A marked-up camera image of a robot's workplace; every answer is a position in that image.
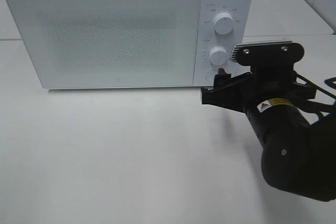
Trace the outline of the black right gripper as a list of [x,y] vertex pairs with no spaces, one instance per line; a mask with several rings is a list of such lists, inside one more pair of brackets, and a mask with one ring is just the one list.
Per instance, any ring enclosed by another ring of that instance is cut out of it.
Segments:
[[201,88],[201,102],[244,113],[249,119],[303,119],[301,111],[317,112],[310,101],[317,89],[297,79],[292,63],[253,66],[234,77],[219,68],[213,89]]

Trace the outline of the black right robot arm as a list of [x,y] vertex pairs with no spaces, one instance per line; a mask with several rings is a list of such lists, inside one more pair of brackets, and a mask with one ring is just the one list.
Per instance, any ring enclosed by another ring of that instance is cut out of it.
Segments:
[[327,202],[335,199],[335,105],[316,102],[318,90],[291,65],[253,67],[236,77],[219,69],[201,101],[247,116],[268,185]]

